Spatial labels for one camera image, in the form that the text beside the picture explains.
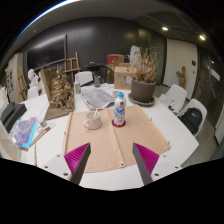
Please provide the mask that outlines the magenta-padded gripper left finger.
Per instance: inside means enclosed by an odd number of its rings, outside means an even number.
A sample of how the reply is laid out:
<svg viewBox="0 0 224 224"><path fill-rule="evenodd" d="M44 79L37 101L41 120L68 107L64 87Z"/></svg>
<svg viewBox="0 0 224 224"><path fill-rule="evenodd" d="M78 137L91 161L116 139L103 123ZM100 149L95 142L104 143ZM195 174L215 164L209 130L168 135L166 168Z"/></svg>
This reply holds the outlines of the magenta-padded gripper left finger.
<svg viewBox="0 0 224 224"><path fill-rule="evenodd" d="M42 166L42 169L78 185L82 179L90 154L91 144L86 143L65 155L55 155Z"/></svg>

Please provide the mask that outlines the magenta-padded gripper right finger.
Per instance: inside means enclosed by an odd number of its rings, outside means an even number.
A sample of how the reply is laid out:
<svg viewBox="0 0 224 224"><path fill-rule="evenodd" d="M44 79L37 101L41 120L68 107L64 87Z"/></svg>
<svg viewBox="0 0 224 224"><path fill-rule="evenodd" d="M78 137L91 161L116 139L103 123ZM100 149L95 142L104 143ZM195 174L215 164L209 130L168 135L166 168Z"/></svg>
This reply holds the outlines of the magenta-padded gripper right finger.
<svg viewBox="0 0 224 224"><path fill-rule="evenodd" d="M143 185L181 170L168 155L159 155L152 150L134 143L132 153L135 157Z"/></svg>

